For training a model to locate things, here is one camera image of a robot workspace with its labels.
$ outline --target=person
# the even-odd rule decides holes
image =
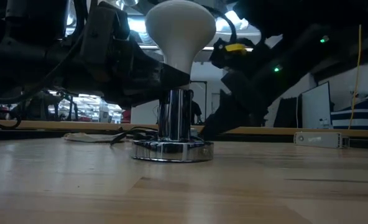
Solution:
[[[190,92],[191,92],[191,125],[195,125],[195,115],[197,118],[197,122],[198,123],[202,122],[201,120],[202,111],[199,105],[192,100],[194,98],[194,91],[190,90]]]

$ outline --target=white tamper handle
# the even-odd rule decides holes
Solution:
[[[216,33],[216,21],[210,12],[183,0],[157,4],[148,12],[145,26],[161,49],[165,63],[188,74],[197,53]]]

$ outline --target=white electronic device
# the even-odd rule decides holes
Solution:
[[[341,133],[297,132],[293,137],[293,142],[298,146],[329,147],[335,149],[350,146],[349,138],[343,136]]]

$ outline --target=yellow cable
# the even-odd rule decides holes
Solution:
[[[356,87],[354,89],[354,95],[352,96],[352,107],[351,107],[351,118],[348,129],[351,129],[352,119],[354,118],[354,108],[356,106],[356,95],[358,89],[358,78],[359,78],[359,66],[361,64],[361,49],[362,49],[362,26],[359,25],[358,31],[358,62],[357,62],[357,77],[356,77]]]

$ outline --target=chrome tamper base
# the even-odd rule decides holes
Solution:
[[[191,92],[170,90],[160,99],[158,139],[132,142],[135,159],[201,162],[213,159],[213,143],[191,140]]]

